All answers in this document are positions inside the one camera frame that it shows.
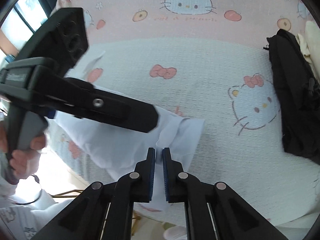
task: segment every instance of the pink bow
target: pink bow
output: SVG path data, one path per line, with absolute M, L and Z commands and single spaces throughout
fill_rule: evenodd
M 154 65 L 150 70 L 151 77 L 163 77 L 164 79 L 173 78 L 177 73 L 177 70 L 173 67 L 163 68 L 160 65 Z
M 256 85 L 259 87 L 263 86 L 263 79 L 260 75 L 254 75 L 253 77 L 245 76 L 243 79 L 249 88 L 254 88 Z

